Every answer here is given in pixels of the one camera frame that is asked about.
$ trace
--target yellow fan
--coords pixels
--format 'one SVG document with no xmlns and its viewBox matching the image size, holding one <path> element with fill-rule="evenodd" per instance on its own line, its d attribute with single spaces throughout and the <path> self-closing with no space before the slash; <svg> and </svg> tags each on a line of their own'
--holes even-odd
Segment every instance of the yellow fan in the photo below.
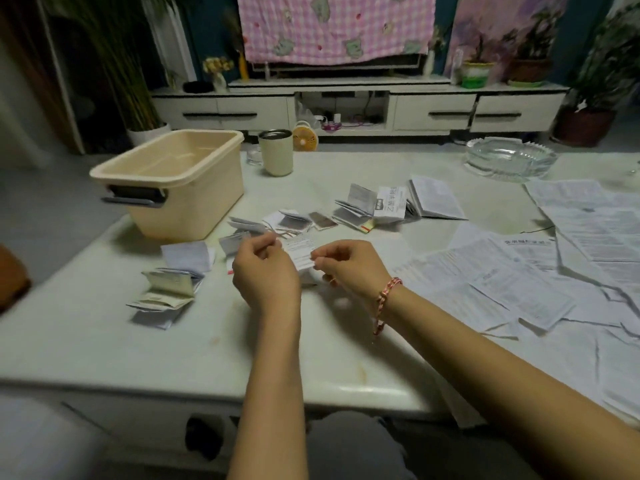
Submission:
<svg viewBox="0 0 640 480">
<path fill-rule="evenodd" d="M 293 128 L 293 149 L 297 152 L 315 152 L 318 149 L 318 135 L 306 121 L 298 121 Z"/>
</svg>

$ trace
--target plastic storage box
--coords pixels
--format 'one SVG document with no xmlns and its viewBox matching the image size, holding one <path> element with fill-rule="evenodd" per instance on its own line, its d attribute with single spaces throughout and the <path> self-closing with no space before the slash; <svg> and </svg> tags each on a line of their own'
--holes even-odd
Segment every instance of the plastic storage box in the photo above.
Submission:
<svg viewBox="0 0 640 480">
<path fill-rule="evenodd" d="M 178 130 L 93 168 L 148 237 L 206 237 L 244 193 L 239 131 Z"/>
</svg>

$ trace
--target tv stand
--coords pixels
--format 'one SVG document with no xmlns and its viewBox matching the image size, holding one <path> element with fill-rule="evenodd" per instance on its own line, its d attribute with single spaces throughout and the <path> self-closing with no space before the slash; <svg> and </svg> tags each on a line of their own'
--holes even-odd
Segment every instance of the tv stand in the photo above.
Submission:
<svg viewBox="0 0 640 480">
<path fill-rule="evenodd" d="M 434 75 L 236 80 L 229 84 L 228 93 L 160 89 L 153 92 L 153 98 L 162 119 L 174 129 L 233 129 L 249 134 L 292 129 L 296 101 L 300 101 L 316 113 L 341 113 L 343 128 L 318 130 L 321 137 L 444 136 L 452 130 L 488 134 L 548 131 L 567 91 L 551 83 L 539 88 L 493 84 L 464 89 Z M 372 112 L 383 122 L 367 124 L 366 117 Z"/>
</svg>

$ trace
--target red braided bracelet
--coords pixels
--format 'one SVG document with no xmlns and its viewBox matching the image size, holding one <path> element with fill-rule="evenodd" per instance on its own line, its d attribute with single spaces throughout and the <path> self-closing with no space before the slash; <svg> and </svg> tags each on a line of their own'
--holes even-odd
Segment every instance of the red braided bracelet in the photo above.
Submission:
<svg viewBox="0 0 640 480">
<path fill-rule="evenodd" d="M 384 308 L 385 303 L 387 302 L 387 297 L 389 296 L 389 293 L 391 292 L 391 290 L 393 290 L 393 287 L 401 284 L 402 284 L 402 280 L 400 278 L 398 277 L 392 278 L 391 281 L 387 283 L 387 286 L 385 286 L 385 289 L 380 291 L 380 296 L 376 300 L 378 302 L 378 313 L 376 314 L 376 327 L 373 330 L 373 335 L 380 335 L 380 332 L 384 330 L 385 323 L 382 320 L 380 320 L 380 314 L 382 313 L 382 308 Z"/>
</svg>

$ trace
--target left hand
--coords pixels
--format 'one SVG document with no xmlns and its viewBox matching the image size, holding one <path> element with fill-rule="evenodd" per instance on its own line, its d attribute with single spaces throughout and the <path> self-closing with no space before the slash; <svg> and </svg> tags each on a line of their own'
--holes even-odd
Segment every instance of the left hand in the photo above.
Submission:
<svg viewBox="0 0 640 480">
<path fill-rule="evenodd" d="M 288 313 L 300 316 L 302 291 L 298 270 L 275 233 L 243 241 L 233 268 L 234 286 L 263 319 Z"/>
</svg>

